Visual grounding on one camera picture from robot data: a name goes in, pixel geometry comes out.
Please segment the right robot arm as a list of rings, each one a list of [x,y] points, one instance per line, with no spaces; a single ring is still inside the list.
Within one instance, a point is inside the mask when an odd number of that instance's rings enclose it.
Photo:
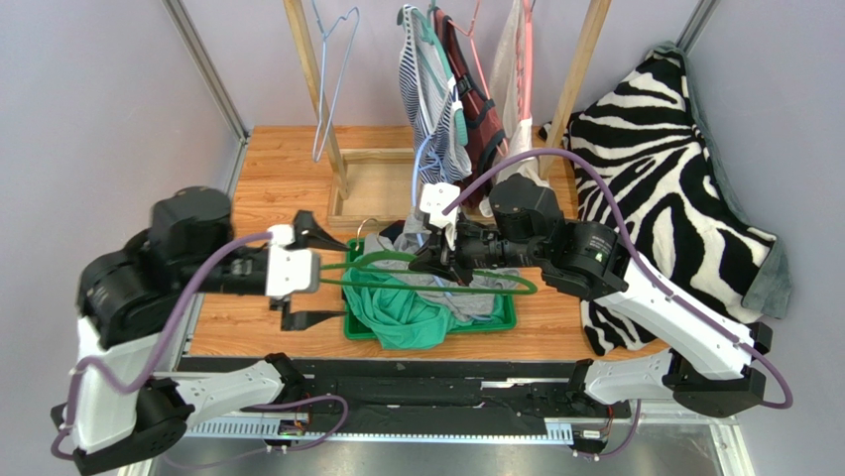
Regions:
[[[457,186],[427,183],[417,210],[429,236],[410,269],[468,286],[485,270],[537,268],[558,292],[627,317],[666,350],[638,359],[578,362],[569,387],[611,406],[674,400],[707,417],[730,417],[764,401],[765,375],[753,367],[772,331],[712,311],[625,248],[612,228],[568,219],[555,193],[522,176],[497,183],[495,222],[484,225],[452,207]]]

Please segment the green velvet hanger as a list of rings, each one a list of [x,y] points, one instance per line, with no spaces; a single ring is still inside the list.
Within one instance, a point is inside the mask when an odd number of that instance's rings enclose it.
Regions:
[[[374,217],[368,217],[363,219],[356,230],[356,237],[352,240],[347,242],[348,245],[348,252],[351,253],[352,251],[361,251],[363,249],[363,237],[362,231],[366,224],[369,222],[378,223],[378,220]],[[342,270],[346,271],[348,269],[364,269],[368,266],[372,265],[373,263],[383,262],[383,261],[391,261],[391,262],[403,262],[407,263],[408,265],[416,256],[410,253],[402,253],[398,251],[391,251],[391,250],[383,250],[376,252],[374,257],[363,259],[361,258],[358,261],[348,259],[343,263],[338,264],[329,264],[329,265],[322,265],[320,270],[324,271],[332,271],[332,270]],[[413,275],[432,275],[433,272],[431,271],[414,271],[411,270],[409,267],[405,267],[403,270],[398,269],[381,269],[381,268],[374,268],[372,273],[397,273],[397,274],[413,274]],[[504,295],[504,296],[529,296],[534,295],[539,289],[538,287],[530,282],[529,280],[522,278],[521,276],[514,276],[514,275],[506,275],[501,273],[495,273],[489,270],[476,270],[472,271],[471,275],[473,278],[475,277],[485,277],[491,278],[495,280],[501,280],[506,282],[512,282],[517,285],[523,286],[522,289],[510,289],[510,290],[495,290],[495,289],[484,289],[484,290],[475,290],[472,291],[467,289],[466,291],[460,291],[461,294],[494,294],[494,295]],[[378,289],[407,289],[410,291],[426,291],[426,292],[436,292],[436,291],[446,291],[446,288],[439,288],[439,287],[413,287],[413,286],[406,286],[406,285],[380,285],[378,283],[353,283],[351,281],[344,281],[344,280],[332,280],[328,278],[320,278],[319,281],[322,284],[328,285],[338,285],[338,286],[348,286],[348,287],[372,287]]]

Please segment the navy maroon tank top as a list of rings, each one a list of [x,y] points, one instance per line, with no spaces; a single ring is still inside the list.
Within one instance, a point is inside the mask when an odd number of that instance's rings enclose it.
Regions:
[[[383,228],[378,235],[382,238],[388,239],[391,243],[394,243],[400,236],[403,235],[405,229],[406,221],[405,220],[397,220],[393,223],[389,224],[385,228]]]

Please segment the green tank top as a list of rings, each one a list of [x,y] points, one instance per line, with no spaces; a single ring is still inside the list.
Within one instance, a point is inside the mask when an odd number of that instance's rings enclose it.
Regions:
[[[345,338],[377,341],[386,350],[427,350],[448,335],[510,331],[518,323],[514,300],[501,295],[492,320],[469,322],[409,290],[344,287],[342,295]]]

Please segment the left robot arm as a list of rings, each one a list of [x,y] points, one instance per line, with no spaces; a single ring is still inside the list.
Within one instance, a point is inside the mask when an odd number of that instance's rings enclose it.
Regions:
[[[97,475],[157,457],[185,433],[236,411],[308,404],[302,373],[283,353],[204,379],[159,378],[155,370],[197,294],[285,302],[319,286],[320,252],[345,245],[301,210],[290,224],[237,237],[229,196],[192,186],[158,201],[150,225],[81,273],[78,357],[65,403],[52,418],[56,458]]]

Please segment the light blue plastic hanger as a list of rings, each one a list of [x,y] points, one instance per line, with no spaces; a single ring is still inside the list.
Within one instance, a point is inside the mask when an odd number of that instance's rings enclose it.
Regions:
[[[432,167],[432,164],[429,164],[428,166],[422,166],[421,165],[423,156],[427,155],[427,144],[429,143],[429,141],[431,140],[432,137],[433,137],[432,134],[427,135],[422,140],[422,143],[420,144],[420,146],[417,148],[417,151],[415,152],[414,167],[413,167],[413,173],[412,173],[412,186],[411,186],[411,194],[412,194],[411,200],[412,200],[412,206],[414,208],[417,208],[419,206],[418,189],[419,189],[419,186],[422,183],[422,180],[420,179],[421,171],[428,170]],[[446,244],[447,244],[447,247],[449,248],[450,251],[456,250],[456,240],[457,240],[457,228],[456,228],[456,226],[457,226],[457,214],[458,214],[458,212],[456,211],[456,207],[457,207],[456,203],[450,203],[448,205],[449,211],[443,211],[442,212],[442,216],[449,220],[449,222],[445,224],[443,231],[446,232],[446,235],[445,235]],[[444,293],[444,295],[446,297],[451,298],[452,293],[448,290],[447,286],[444,284],[442,279],[439,276],[433,276],[433,277],[434,277],[435,283],[437,284],[437,287],[435,288],[435,290],[437,292],[442,292],[442,293]]]

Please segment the grey tank top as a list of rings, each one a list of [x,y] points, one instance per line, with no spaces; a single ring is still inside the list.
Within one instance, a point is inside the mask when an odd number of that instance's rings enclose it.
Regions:
[[[369,233],[363,240],[363,254],[370,254],[383,250],[398,251],[414,254],[429,237],[429,231],[423,225],[423,216],[418,211],[412,211],[405,219],[404,233],[394,243],[382,238],[378,233]],[[432,275],[413,275],[389,273],[391,278],[398,279],[413,287],[437,287]],[[500,295],[492,294],[461,294],[456,293],[458,284],[442,279],[452,297],[446,297],[442,292],[418,291],[421,298],[434,303],[445,305],[453,316],[461,322],[471,320],[492,320],[496,299]]]

